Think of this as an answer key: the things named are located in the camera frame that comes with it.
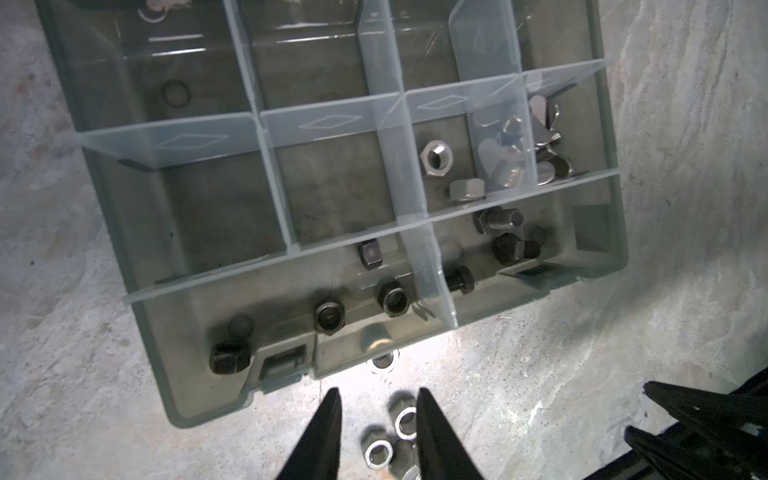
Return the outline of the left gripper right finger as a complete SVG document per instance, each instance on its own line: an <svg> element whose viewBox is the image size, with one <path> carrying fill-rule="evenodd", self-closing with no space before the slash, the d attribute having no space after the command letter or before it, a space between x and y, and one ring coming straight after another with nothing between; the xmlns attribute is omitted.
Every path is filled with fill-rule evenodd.
<svg viewBox="0 0 768 480"><path fill-rule="evenodd" d="M416 450L422 479L482 479L432 393L417 395Z"/></svg>

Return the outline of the black bolt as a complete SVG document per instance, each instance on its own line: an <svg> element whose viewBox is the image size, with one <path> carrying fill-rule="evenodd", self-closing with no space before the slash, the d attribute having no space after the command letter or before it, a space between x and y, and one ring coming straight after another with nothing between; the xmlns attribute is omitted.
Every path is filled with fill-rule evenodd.
<svg viewBox="0 0 768 480"><path fill-rule="evenodd" d="M541 254L539 243L521 239L512 233L504 233L495 237L491 243L491 248L495 259L504 266L537 259Z"/></svg>
<svg viewBox="0 0 768 480"><path fill-rule="evenodd" d="M463 295L470 294L475 289L475 280L470 269L461 266L445 276L445 281L450 292L459 291Z"/></svg>

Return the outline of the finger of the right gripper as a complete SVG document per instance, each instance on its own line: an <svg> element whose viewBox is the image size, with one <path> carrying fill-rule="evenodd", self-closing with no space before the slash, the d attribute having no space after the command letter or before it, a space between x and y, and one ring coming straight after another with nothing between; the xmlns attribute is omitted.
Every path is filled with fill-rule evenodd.
<svg viewBox="0 0 768 480"><path fill-rule="evenodd" d="M657 381L647 382L643 391L679 421L683 420L683 415L701 414L715 420L733 421L739 427L767 428L766 397L726 395Z"/></svg>
<svg viewBox="0 0 768 480"><path fill-rule="evenodd" d="M767 478L762 467L728 467L632 426L625 429L624 440L665 479Z"/></svg>

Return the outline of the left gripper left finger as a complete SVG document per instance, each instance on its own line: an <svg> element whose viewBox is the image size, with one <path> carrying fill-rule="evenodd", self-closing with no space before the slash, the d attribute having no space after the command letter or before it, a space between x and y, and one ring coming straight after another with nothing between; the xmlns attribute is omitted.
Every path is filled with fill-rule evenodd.
<svg viewBox="0 0 768 480"><path fill-rule="evenodd" d="M284 479L336 480L340 466L342 399L331 388L277 476Z"/></svg>

